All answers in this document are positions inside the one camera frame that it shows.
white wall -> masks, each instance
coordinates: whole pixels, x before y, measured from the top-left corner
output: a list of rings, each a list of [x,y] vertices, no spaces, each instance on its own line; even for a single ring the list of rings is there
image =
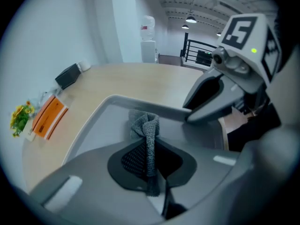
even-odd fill
[[[211,29],[207,25],[202,25],[200,23],[187,23],[189,29],[183,29],[181,28],[183,24],[183,19],[169,19],[166,55],[180,56],[180,51],[183,48],[184,35],[186,32],[188,32],[188,39],[217,46],[217,39],[219,37],[214,29]],[[203,45],[200,45],[199,47],[210,51],[214,49]]]
[[[22,140],[9,130],[16,105],[50,88],[66,67],[105,62],[87,23],[85,0],[26,0],[0,44],[0,155],[10,181],[26,190]]]
[[[167,30],[168,18],[165,10],[161,7],[159,0],[135,0],[136,11],[139,19],[139,27],[142,24],[144,15],[155,18],[155,41],[157,53],[167,53]]]

ceiling light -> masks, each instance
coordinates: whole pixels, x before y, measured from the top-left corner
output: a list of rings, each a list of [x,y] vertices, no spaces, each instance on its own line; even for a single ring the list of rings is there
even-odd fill
[[[192,17],[192,16],[187,17],[186,21],[187,21],[188,23],[196,23],[196,22],[197,22],[196,19],[195,19],[194,17]]]

desk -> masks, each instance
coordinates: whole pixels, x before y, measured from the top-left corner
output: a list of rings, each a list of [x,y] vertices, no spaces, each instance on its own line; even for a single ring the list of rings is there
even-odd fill
[[[119,94],[181,108],[202,74],[186,67],[140,63],[97,66],[81,74],[61,95],[69,110],[50,140],[36,136],[34,141],[24,142],[22,162],[28,192],[62,166],[76,135],[106,97]]]

gray cloth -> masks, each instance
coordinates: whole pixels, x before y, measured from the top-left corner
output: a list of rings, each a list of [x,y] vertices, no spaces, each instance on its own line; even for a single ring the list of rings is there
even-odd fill
[[[131,138],[146,137],[146,175],[155,176],[155,136],[159,135],[159,116],[150,112],[130,110],[129,127]]]

orange booklet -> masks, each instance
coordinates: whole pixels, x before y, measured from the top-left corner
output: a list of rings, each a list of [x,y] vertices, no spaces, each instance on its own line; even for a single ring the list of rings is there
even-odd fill
[[[36,135],[49,140],[55,127],[66,113],[68,107],[52,95],[38,112],[32,123]]]

